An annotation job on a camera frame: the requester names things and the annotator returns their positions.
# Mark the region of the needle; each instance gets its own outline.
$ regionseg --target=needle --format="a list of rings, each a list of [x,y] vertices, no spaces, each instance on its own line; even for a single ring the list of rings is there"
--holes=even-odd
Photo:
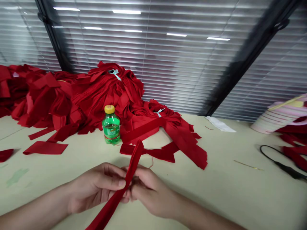
[[[240,164],[242,164],[242,165],[245,165],[245,166],[248,166],[248,167],[251,167],[251,168],[254,168],[254,169],[260,170],[260,171],[264,171],[263,169],[259,169],[259,168],[256,168],[256,167],[253,167],[253,166],[250,166],[250,165],[246,165],[246,164],[241,163],[241,162],[236,161],[236,160],[233,160],[233,161],[235,161],[235,162],[237,162],[237,163],[240,163]]]

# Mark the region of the venetian blind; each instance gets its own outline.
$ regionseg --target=venetian blind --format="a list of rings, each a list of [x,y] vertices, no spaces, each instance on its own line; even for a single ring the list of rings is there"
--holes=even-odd
[[[53,7],[75,72],[116,62],[144,83],[144,100],[197,114],[270,3],[54,0]]]
[[[0,65],[61,70],[35,0],[0,0]]]
[[[225,98],[214,117],[255,121],[276,101],[307,93],[307,6],[290,16]]]

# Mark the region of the yellow bottle cap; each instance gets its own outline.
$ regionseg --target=yellow bottle cap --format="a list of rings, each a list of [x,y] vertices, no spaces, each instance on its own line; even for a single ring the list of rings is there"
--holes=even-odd
[[[115,108],[113,105],[106,105],[105,106],[105,113],[114,113],[115,112]]]

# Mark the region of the table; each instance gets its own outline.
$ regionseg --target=table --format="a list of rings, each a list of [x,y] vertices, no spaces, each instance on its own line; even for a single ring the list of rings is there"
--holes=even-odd
[[[288,144],[276,134],[255,132],[246,122],[221,119],[237,131],[226,133],[215,128],[204,117],[183,114],[183,118],[193,124],[195,132],[202,136],[198,145],[208,153],[208,166],[204,171],[201,170],[180,151],[175,153],[174,164],[154,158],[151,169],[169,186],[250,230],[299,230],[306,226],[307,183],[291,178],[258,150],[262,144]],[[130,157],[120,154],[119,146],[105,144],[103,132],[98,129],[88,135],[75,134],[66,139],[64,143],[69,145],[62,155],[26,156],[22,154],[25,149],[36,141],[47,140],[55,131],[30,141],[27,136],[40,129],[20,127],[10,117],[1,118],[0,127],[0,150],[17,149],[9,160],[0,163],[0,215],[102,162],[117,166],[129,164]],[[170,138],[162,128],[143,141],[144,147],[148,149],[160,148],[169,142]],[[270,149],[266,152],[275,160],[302,172],[279,153]],[[152,158],[143,155],[140,164],[149,167]],[[20,177],[15,183],[10,180],[14,173]],[[54,229],[84,230],[102,206],[72,215]],[[186,228],[175,221],[151,215],[139,201],[135,201],[120,204],[106,229]]]

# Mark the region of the red fabric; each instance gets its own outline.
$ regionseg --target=red fabric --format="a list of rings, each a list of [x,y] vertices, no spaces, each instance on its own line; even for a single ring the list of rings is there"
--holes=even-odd
[[[34,140],[34,139],[36,139],[36,138],[38,138],[38,137],[40,137],[40,136],[43,136],[43,135],[45,135],[45,134],[47,134],[47,133],[52,132],[52,131],[54,131],[54,128],[53,128],[53,127],[47,128],[47,129],[43,129],[43,130],[41,130],[41,131],[39,131],[39,132],[37,132],[37,133],[34,133],[34,134],[29,135],[28,137],[30,138],[30,140]]]
[[[141,139],[144,139],[144,136],[152,131],[155,130],[155,133],[159,131],[160,126],[165,125],[165,119],[160,117],[157,119],[152,119],[150,122],[134,129],[133,131],[130,131],[128,133],[122,134],[121,139],[123,143],[135,143],[135,140],[139,137]]]
[[[125,155],[132,155],[134,150],[133,145],[129,144],[122,144],[120,153],[125,154]],[[157,159],[160,160],[165,160],[171,163],[175,163],[175,158],[174,158],[174,152],[172,151],[166,151],[163,148],[162,149],[143,149],[142,150],[142,155],[144,154],[149,154]]]
[[[301,117],[297,119],[295,122],[300,122],[305,119],[306,117]],[[302,125],[302,126],[288,125],[277,130],[277,132],[282,133],[282,135],[280,135],[279,137],[283,141],[295,146],[292,148],[285,146],[282,147],[282,152],[284,153],[284,155],[289,157],[298,168],[307,172],[307,161],[304,157],[301,156],[301,155],[307,155],[307,125]]]
[[[121,81],[109,73],[113,69],[118,70],[117,76]],[[143,83],[131,70],[125,70],[115,63],[100,62],[98,68],[90,70],[86,77],[78,78],[73,85],[72,102],[87,116],[86,123],[97,128],[105,115],[104,106],[114,105],[116,115],[123,124],[130,105],[142,105],[143,94]]]
[[[0,117],[11,113],[24,127],[57,130],[47,140],[49,143],[64,141],[76,132],[87,134],[96,128],[102,130],[103,108],[113,104],[121,120],[124,143],[136,144],[137,139],[146,139],[161,126],[173,142],[162,149],[147,150],[148,154],[174,162],[173,153],[181,150],[200,168],[207,165],[207,153],[197,146],[196,139],[200,136],[194,133],[193,125],[155,100],[142,101],[143,83],[132,71],[115,63],[100,62],[87,74],[47,73],[29,65],[0,66],[0,87],[1,95],[5,96],[0,97]],[[161,118],[157,114],[159,110],[162,110]],[[155,120],[159,123],[150,128]],[[45,132],[47,130],[32,134],[30,138]]]
[[[23,154],[29,155],[32,153],[39,153],[47,155],[59,155],[62,154],[62,152],[66,149],[67,146],[67,144],[37,141],[27,150],[25,150]]]
[[[181,118],[181,115],[173,110],[161,105],[156,100],[144,102],[142,107],[134,106],[128,114],[128,120],[121,127],[121,138],[123,143],[135,144],[137,138],[144,140],[159,131],[159,128],[152,129],[154,118],[165,119],[163,126],[166,133],[170,136],[177,147],[188,156],[198,167],[205,169],[207,166],[207,153],[197,145],[196,138],[200,136],[194,134],[193,126],[189,125]]]
[[[5,162],[13,154],[14,149],[0,151],[0,162]]]
[[[307,147],[301,146],[301,147],[282,147],[282,152],[285,156],[289,157],[295,165],[299,168],[307,172],[307,161],[305,158],[303,158],[301,155],[307,156]]]
[[[129,168],[126,174],[126,186],[122,190],[118,190],[114,193],[114,195],[110,198],[110,200],[105,204],[102,210],[98,213],[92,223],[86,228],[86,230],[102,230],[108,224],[111,219],[115,209],[117,208],[119,202],[121,201],[124,193],[129,187],[129,184],[133,178],[135,170],[138,167],[138,162],[140,160],[142,151],[143,151],[143,143],[138,140],[137,144],[134,148],[134,151],[131,156]]]

